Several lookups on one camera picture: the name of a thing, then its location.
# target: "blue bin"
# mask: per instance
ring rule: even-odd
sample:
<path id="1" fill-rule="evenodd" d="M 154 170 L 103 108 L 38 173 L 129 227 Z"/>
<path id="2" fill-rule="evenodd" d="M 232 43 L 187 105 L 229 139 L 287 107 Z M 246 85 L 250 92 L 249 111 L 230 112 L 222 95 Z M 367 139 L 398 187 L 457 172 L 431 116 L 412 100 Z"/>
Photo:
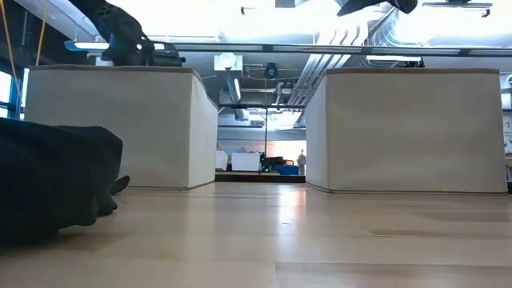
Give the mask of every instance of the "blue bin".
<path id="1" fill-rule="evenodd" d="M 280 173 L 280 175 L 298 175 L 298 166 L 276 165 L 275 169 Z"/>

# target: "blue object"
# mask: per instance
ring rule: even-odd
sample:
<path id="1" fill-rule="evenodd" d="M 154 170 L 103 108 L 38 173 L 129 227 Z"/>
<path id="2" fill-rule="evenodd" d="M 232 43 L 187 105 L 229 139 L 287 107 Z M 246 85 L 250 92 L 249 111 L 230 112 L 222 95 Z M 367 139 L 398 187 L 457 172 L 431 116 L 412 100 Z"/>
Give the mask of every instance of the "blue object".
<path id="1" fill-rule="evenodd" d="M 280 173 L 280 175 L 298 175 L 298 166 L 276 165 L 275 169 Z"/>

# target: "wooden floor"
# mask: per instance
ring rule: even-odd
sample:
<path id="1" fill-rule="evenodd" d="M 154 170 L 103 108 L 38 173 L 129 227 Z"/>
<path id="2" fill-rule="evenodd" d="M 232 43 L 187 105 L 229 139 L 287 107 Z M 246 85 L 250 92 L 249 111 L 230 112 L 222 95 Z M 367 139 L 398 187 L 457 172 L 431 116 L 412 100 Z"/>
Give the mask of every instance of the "wooden floor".
<path id="1" fill-rule="evenodd" d="M 512 287 L 507 196 L 325 194 L 215 183 L 0 254 L 0 287 Z"/>

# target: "person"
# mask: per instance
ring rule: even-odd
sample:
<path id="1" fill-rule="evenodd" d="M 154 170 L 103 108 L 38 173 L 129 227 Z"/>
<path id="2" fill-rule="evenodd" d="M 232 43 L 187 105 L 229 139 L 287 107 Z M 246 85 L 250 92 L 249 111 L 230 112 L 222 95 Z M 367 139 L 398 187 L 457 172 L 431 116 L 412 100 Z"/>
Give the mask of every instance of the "person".
<path id="1" fill-rule="evenodd" d="M 306 174 L 306 156 L 304 149 L 301 149 L 300 155 L 297 157 L 298 174 L 304 176 Z"/>

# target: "black bag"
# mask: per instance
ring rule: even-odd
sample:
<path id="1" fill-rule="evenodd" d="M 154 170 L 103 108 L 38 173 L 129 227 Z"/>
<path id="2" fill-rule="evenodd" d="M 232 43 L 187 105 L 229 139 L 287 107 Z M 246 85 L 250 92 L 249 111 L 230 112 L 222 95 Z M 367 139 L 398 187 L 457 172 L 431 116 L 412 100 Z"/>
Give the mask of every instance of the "black bag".
<path id="1" fill-rule="evenodd" d="M 46 126 L 0 118 L 0 243 L 89 226 L 117 205 L 122 140 L 101 127 Z"/>

